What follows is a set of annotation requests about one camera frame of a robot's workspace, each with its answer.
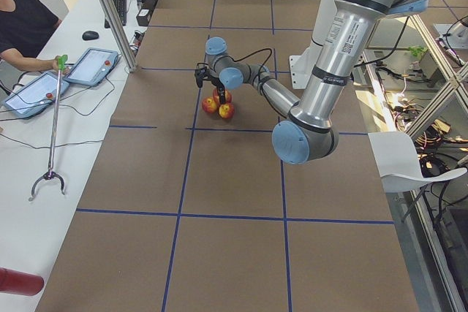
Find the tablet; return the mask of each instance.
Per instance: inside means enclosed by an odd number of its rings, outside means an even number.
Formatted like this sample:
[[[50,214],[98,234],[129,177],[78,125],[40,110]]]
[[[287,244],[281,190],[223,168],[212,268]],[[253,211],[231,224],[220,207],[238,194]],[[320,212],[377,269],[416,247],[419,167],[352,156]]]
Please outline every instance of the tablet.
[[[62,81],[61,93],[69,87],[69,83]],[[19,118],[28,118],[42,112],[55,100],[57,93],[57,76],[47,71],[18,92],[8,96],[2,104]]]
[[[117,61],[116,51],[90,47],[73,65],[64,80],[92,87],[99,84],[109,74]]]

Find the grabber tool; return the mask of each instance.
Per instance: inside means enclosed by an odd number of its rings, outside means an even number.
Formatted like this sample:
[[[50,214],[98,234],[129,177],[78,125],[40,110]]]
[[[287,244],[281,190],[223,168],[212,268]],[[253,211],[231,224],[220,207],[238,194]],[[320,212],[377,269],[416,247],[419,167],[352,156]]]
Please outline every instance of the grabber tool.
[[[34,182],[34,185],[32,186],[31,189],[31,197],[29,198],[29,201],[34,200],[36,197],[36,187],[39,182],[44,179],[44,180],[51,180],[54,178],[58,178],[60,180],[60,190],[63,195],[65,195],[64,189],[65,189],[65,181],[64,179],[53,170],[53,158],[55,156],[55,151],[56,151],[56,138],[57,138],[57,121],[59,119],[59,105],[60,105],[60,94],[61,94],[61,84],[62,84],[62,74],[65,70],[65,63],[67,62],[68,56],[67,55],[62,55],[57,58],[57,63],[58,63],[58,74],[57,74],[57,88],[56,88],[56,100],[55,104],[53,106],[53,122],[52,122],[52,135],[50,137],[50,148],[49,148],[49,165],[48,165],[48,170],[44,175],[39,177],[38,180]]]

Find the white chair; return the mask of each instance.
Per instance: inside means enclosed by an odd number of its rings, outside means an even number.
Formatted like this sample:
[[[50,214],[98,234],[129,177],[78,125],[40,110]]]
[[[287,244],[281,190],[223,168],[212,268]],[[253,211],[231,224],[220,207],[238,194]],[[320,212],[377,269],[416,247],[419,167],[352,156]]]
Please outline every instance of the white chair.
[[[386,193],[399,193],[420,188],[419,194],[408,207],[401,221],[405,220],[430,183],[452,180],[467,172],[467,169],[463,167],[436,177],[425,178],[421,172],[416,148],[408,134],[404,132],[369,133],[369,139]]]

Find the red cylinder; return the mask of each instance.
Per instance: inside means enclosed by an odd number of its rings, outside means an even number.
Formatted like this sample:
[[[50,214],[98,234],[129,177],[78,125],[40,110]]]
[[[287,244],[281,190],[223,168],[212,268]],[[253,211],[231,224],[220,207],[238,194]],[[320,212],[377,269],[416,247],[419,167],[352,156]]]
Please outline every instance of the red cylinder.
[[[44,287],[44,279],[38,275],[0,268],[0,292],[33,296]]]

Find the blue joint cap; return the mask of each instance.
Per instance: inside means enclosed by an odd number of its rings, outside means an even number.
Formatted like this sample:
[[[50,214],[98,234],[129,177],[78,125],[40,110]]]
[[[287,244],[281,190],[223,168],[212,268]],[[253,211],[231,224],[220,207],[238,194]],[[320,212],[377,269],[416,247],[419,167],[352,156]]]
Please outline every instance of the blue joint cap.
[[[219,74],[219,80],[227,89],[236,89],[244,83],[244,76],[240,69],[227,67]]]
[[[213,37],[206,41],[205,52],[208,55],[219,55],[227,50],[227,44],[221,37]]]
[[[401,5],[399,7],[392,7],[388,11],[388,15],[411,15],[411,14],[418,14],[419,12],[423,12],[429,6],[429,0],[418,0],[414,1],[413,3]]]
[[[276,155],[288,164],[303,164],[309,159],[306,135],[291,121],[282,121],[273,129],[271,141]]]

